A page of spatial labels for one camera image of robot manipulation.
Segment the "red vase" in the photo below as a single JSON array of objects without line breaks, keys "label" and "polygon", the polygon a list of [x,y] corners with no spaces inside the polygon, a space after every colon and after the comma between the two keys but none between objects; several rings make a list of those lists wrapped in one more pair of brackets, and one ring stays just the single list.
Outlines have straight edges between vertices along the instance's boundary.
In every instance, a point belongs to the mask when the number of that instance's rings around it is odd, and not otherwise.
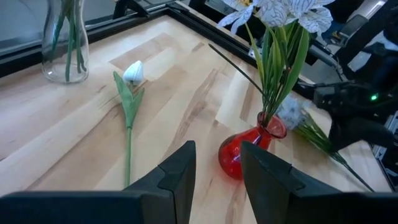
[{"label": "red vase", "polygon": [[259,113],[257,116],[257,127],[234,134],[221,143],[218,150],[218,161],[230,177],[243,180],[241,168],[241,143],[243,141],[251,142],[264,150],[268,150],[269,144],[273,139],[286,137],[286,127],[276,116],[272,117],[267,128],[262,126],[261,121],[262,113]]}]

